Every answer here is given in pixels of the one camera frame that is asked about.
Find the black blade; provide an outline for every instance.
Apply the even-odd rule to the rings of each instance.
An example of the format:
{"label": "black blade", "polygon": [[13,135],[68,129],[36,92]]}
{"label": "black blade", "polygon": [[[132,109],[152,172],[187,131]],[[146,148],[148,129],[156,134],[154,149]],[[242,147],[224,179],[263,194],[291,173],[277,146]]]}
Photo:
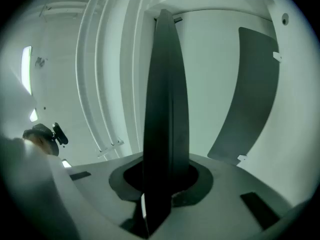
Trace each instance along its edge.
{"label": "black blade", "polygon": [[183,56],[172,14],[156,21],[147,85],[143,144],[146,221],[152,234],[185,189],[189,168],[189,111]]}

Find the ceiling light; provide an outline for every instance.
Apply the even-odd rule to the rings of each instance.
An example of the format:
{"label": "ceiling light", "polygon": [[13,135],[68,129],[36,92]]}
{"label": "ceiling light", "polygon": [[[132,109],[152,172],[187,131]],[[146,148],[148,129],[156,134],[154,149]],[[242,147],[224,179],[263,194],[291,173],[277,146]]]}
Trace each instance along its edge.
{"label": "ceiling light", "polygon": [[37,120],[38,120],[38,115],[37,115],[36,109],[34,109],[30,115],[30,121],[33,123],[34,121],[37,121]]}
{"label": "ceiling light", "polygon": [[66,159],[63,159],[62,160],[62,164],[64,166],[64,168],[69,168],[69,167],[72,167],[70,163],[68,163],[68,161]]}
{"label": "ceiling light", "polygon": [[24,88],[31,93],[31,84],[30,84],[30,61],[31,61],[31,46],[23,48],[22,51],[22,60],[21,60],[21,82]]}

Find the circular opening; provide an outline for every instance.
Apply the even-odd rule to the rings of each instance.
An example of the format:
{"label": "circular opening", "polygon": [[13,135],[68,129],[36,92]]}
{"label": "circular opening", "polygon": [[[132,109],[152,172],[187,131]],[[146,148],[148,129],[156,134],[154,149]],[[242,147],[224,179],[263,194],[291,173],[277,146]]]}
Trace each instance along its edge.
{"label": "circular opening", "polygon": [[289,23],[289,15],[287,13],[284,13],[282,15],[282,24],[286,26],[288,25],[288,23]]}

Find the small white clip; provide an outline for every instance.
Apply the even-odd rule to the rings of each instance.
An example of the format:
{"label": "small white clip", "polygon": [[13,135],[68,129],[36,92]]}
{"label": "small white clip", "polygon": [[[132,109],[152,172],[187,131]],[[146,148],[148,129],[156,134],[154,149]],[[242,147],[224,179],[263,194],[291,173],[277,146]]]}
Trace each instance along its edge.
{"label": "small white clip", "polygon": [[104,157],[105,155],[107,155],[107,154],[110,153],[111,151],[115,150],[117,147],[121,146],[122,144],[124,144],[124,141],[121,140],[121,139],[119,139],[116,144],[113,144],[112,146],[107,147],[105,150],[101,151],[101,152],[97,155],[97,157],[98,157],[98,158]]}
{"label": "small white clip", "polygon": [[280,53],[278,52],[273,52],[273,57],[278,61],[278,62],[282,62],[282,56],[280,55]]}
{"label": "small white clip", "polygon": [[244,154],[241,154],[241,155],[238,156],[238,160],[240,160],[240,161],[244,161],[246,159],[247,159],[247,156],[244,155]]}

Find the vertical pipe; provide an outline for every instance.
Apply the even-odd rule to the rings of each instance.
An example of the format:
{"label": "vertical pipe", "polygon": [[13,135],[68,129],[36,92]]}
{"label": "vertical pipe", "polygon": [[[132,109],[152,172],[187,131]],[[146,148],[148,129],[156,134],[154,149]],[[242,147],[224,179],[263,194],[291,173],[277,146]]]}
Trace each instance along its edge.
{"label": "vertical pipe", "polygon": [[[105,90],[105,78],[104,78],[104,68],[103,68],[103,46],[104,46],[104,34],[103,34],[103,26],[106,25],[108,19],[108,12],[107,8],[110,6],[110,0],[106,0],[101,18],[98,25],[98,30],[96,34],[96,41],[95,41],[95,54],[94,54],[94,72],[95,72],[95,85],[96,85],[96,93],[98,96],[98,102],[102,114],[102,119],[104,122],[104,126],[107,130],[107,133],[110,137],[111,144],[118,143],[118,137],[113,127],[113,123],[110,117],[109,109],[108,109],[108,102],[106,98],[106,90]],[[115,150],[118,157],[120,157],[120,151]]]}
{"label": "vertical pipe", "polygon": [[89,0],[84,12],[80,24],[78,39],[76,43],[75,50],[75,77],[76,77],[76,87],[78,89],[79,100],[82,108],[82,112],[85,118],[85,121],[88,125],[90,133],[98,146],[100,151],[106,149],[106,146],[101,139],[101,136],[98,132],[98,129],[95,125],[92,111],[89,105],[88,94],[86,90],[86,78],[85,78],[85,53],[86,53],[86,44],[88,39],[88,31],[90,27],[90,22],[92,20],[95,7],[98,3],[98,0]]}

